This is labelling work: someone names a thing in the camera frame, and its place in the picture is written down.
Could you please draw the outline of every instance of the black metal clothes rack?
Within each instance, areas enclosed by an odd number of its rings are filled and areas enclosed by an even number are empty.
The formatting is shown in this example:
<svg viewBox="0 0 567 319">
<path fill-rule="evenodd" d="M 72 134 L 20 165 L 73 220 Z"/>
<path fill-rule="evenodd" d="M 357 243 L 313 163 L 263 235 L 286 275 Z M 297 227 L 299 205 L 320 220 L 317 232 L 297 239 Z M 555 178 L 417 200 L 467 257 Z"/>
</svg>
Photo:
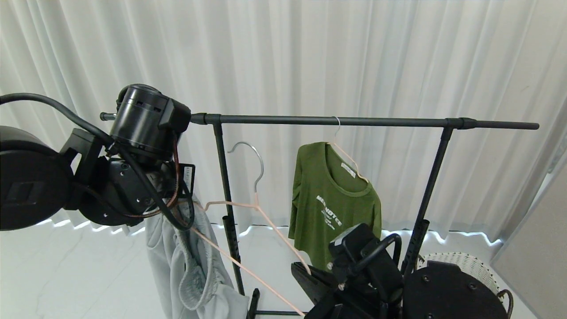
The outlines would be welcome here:
<svg viewBox="0 0 567 319">
<path fill-rule="evenodd" d="M 429 175 L 429 180 L 425 187 L 423 199 L 421 200 L 420 209 L 418 211 L 416 222 L 412 230 L 412 236 L 409 241 L 405 258 L 402 262 L 401 271 L 404 276 L 410 274 L 413 270 L 411 265 L 415 265 L 419 256 L 421 245 L 423 244 L 425 234 L 427 232 L 429 221 L 425 219 L 425 212 L 429 205 L 429 200 L 433 194 L 433 188 L 437 181 L 437 176 L 441 169 L 441 163 L 445 156 L 445 151 L 451 139 L 451 135 L 456 129 L 472 129 L 472 128 L 505 128 L 505 129 L 530 129 L 539 128 L 538 123 L 526 122 L 505 122 L 505 121 L 477 121 L 467 117 L 447 118 L 447 119 L 385 119 L 385 118 L 367 118 L 367 117 L 340 117 L 341 125 L 352 126 L 375 126 L 375 127 L 439 127 L 443 128 L 441 133 L 441 141 L 437 149 L 437 155 L 433 161 L 433 167 Z M 338 125 L 339 122 L 335 117 L 323 116 L 251 116 L 251 115 L 221 115 L 197 113 L 191 117 L 191 123 L 199 125 L 211 124 L 214 129 L 217 141 L 218 161 L 221 167 L 222 186 L 225 192 L 225 199 L 232 201 L 230 193 L 229 173 L 226 165 L 225 144 L 222 137 L 222 124 L 291 124 L 291 125 Z M 234 214 L 232 206 L 226 206 L 227 215 L 223 217 L 225 226 L 226 239 L 229 243 L 230 255 L 240 262 L 240 253 L 238 249 L 238 239 L 236 236 L 236 227 L 234 224 Z M 244 293 L 244 285 L 242 283 L 242 275 L 240 268 L 232 264 L 234 267 L 234 275 L 238 292 Z M 254 289 L 250 310 L 248 312 L 249 319 L 255 319 L 257 314 L 264 315 L 280 315 L 280 316 L 296 316 L 291 311 L 273 311 L 273 310 L 257 310 L 260 291 Z"/>
</svg>

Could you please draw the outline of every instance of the garment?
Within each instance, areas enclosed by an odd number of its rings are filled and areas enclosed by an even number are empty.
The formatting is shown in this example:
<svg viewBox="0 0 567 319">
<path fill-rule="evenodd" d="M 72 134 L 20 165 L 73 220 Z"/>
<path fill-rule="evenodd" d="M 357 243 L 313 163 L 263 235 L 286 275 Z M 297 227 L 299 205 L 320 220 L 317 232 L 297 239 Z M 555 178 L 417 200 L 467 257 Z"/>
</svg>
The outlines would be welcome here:
<svg viewBox="0 0 567 319">
<path fill-rule="evenodd" d="M 188 215 L 189 205 L 179 204 Z M 217 242 L 209 219 L 195 205 L 195 227 Z M 171 319 L 246 318 L 248 297 L 240 295 L 220 253 L 191 231 L 174 228 L 162 214 L 146 220 L 148 259 L 163 311 Z"/>
<path fill-rule="evenodd" d="M 370 183 L 356 176 L 325 142 L 303 145 L 297 152 L 289 238 L 305 251 L 313 266 L 326 270 L 329 243 L 351 226 L 365 223 L 379 238 L 380 199 Z"/>
</svg>

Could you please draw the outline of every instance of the white floor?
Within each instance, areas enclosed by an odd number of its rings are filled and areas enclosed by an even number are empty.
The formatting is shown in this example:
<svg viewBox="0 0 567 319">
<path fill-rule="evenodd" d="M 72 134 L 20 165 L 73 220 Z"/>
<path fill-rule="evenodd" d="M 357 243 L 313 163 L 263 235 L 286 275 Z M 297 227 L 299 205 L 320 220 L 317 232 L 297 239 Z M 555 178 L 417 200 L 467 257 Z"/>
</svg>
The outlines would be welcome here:
<svg viewBox="0 0 567 319">
<path fill-rule="evenodd" d="M 213 226 L 219 245 L 227 249 L 224 230 Z M 408 232 L 401 232 L 404 243 Z M 477 234 L 451 233 L 441 243 L 428 234 L 423 254 L 464 251 L 488 262 L 499 244 Z M 255 226 L 240 237 L 243 264 L 302 310 L 311 302 L 290 273 L 296 257 L 274 232 Z M 232 266 L 225 264 L 232 274 Z M 261 310 L 290 310 L 281 300 L 243 272 L 248 295 L 261 291 Z M 506 285 L 497 278 L 500 287 Z M 0 318 L 164 318 L 146 258 L 145 234 L 126 237 L 88 225 L 73 229 L 51 224 L 0 233 Z M 257 316 L 257 318 L 282 318 Z M 513 319 L 536 318 L 515 299 Z"/>
</svg>

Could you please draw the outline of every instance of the curtain fold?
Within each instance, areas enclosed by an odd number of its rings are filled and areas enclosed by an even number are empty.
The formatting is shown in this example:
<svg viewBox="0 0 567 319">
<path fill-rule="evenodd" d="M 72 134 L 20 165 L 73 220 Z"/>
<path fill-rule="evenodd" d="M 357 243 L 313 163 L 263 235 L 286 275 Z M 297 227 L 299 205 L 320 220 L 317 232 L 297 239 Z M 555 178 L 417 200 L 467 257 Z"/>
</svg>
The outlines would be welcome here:
<svg viewBox="0 0 567 319">
<path fill-rule="evenodd" d="M 192 112 L 235 115 L 472 117 L 536 121 L 538 131 L 456 131 L 426 217 L 431 229 L 498 238 L 527 211 L 524 185 L 551 154 L 567 96 L 563 1 L 0 1 L 0 93 L 57 99 L 109 131 L 98 113 L 145 83 Z M 36 103 L 0 109 L 55 149 L 74 127 Z M 254 144 L 266 173 L 260 203 L 289 222 L 297 149 L 333 139 L 336 127 L 226 124 L 227 148 Z M 338 143 L 382 199 L 387 229 L 411 228 L 441 130 L 342 127 Z M 180 141 L 197 167 L 203 202 L 222 200 L 212 127 L 191 124 Z M 253 152 L 227 155 L 232 198 L 253 201 Z M 224 207 L 213 207 L 222 223 Z M 235 207 L 239 230 L 265 224 Z M 84 222 L 79 212 L 53 221 Z"/>
</svg>

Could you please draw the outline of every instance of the green shirt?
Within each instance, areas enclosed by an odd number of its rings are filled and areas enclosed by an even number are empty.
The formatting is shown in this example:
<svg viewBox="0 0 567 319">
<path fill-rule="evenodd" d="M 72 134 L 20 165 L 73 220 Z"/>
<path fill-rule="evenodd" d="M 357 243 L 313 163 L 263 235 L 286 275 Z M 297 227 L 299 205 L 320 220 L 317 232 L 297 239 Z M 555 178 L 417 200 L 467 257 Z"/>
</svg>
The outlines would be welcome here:
<svg viewBox="0 0 567 319">
<path fill-rule="evenodd" d="M 319 269 L 332 261 L 329 243 L 349 227 L 365 223 L 380 237 L 378 195 L 326 142 L 297 151 L 291 203 L 289 238 Z"/>
</svg>

